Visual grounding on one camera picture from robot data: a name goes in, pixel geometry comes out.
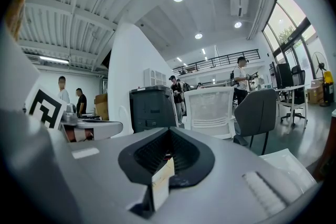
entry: tree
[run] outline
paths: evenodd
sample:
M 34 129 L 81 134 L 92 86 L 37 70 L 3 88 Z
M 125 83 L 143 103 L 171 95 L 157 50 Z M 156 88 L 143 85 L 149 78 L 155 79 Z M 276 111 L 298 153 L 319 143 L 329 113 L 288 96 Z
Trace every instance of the tree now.
M 290 25 L 287 29 L 278 34 L 280 44 L 282 44 L 290 34 L 294 32 L 294 28 Z

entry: white mesh chair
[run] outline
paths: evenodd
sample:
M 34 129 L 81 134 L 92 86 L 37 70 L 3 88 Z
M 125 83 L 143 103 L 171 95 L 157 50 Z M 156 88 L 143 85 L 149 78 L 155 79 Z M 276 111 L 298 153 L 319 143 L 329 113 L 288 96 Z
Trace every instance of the white mesh chair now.
M 233 92 L 233 87 L 212 87 L 185 92 L 185 128 L 220 139 L 233 138 Z

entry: desk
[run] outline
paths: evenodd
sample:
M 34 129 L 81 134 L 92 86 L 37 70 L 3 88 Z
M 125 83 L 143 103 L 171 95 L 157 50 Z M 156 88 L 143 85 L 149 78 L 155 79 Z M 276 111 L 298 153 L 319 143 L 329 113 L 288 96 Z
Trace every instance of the desk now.
M 303 104 L 294 104 L 294 97 L 295 97 L 295 90 L 296 89 L 300 89 L 300 88 L 304 88 L 304 103 Z M 283 105 L 283 106 L 287 106 L 287 107 L 290 107 L 291 108 L 291 111 L 290 111 L 290 122 L 292 122 L 293 120 L 293 112 L 295 109 L 299 109 L 299 108 L 304 108 L 305 109 L 305 117 L 304 117 L 304 128 L 306 128 L 307 126 L 307 96 L 306 96 L 306 89 L 305 89 L 305 85 L 298 85 L 298 86 L 293 86 L 293 87 L 287 87 L 287 88 L 283 88 L 283 89 L 276 89 L 275 90 L 276 93 L 277 93 L 277 98 L 278 98 L 278 101 L 277 101 L 277 104 L 278 104 L 278 111 L 279 111 L 279 114 L 278 116 L 280 116 L 280 105 Z M 287 99 L 287 103 L 284 103 L 284 102 L 281 102 L 280 100 L 280 92 L 292 92 L 292 103 L 289 103 L 289 97 Z M 291 127 L 291 124 L 289 124 L 288 128 L 287 128 L 287 133 L 290 132 L 290 127 Z

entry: cardboard box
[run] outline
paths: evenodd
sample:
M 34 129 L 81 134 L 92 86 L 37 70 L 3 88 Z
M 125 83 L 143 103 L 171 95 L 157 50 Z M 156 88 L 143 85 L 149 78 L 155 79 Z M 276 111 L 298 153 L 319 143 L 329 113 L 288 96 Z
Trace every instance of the cardboard box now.
M 96 104 L 96 112 L 98 116 L 101 116 L 104 121 L 109 120 L 109 109 L 107 103 L 107 94 L 100 94 L 96 96 L 94 100 Z
M 312 104 L 323 102 L 323 86 L 307 89 L 307 101 Z

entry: large window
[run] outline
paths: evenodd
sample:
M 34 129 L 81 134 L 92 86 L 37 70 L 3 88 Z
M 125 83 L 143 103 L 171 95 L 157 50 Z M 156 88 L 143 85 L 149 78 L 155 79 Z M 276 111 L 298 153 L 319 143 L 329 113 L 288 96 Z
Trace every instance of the large window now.
M 305 84 L 315 78 L 306 41 L 315 34 L 313 26 L 293 0 L 276 0 L 264 35 L 278 63 L 299 65 L 306 72 Z

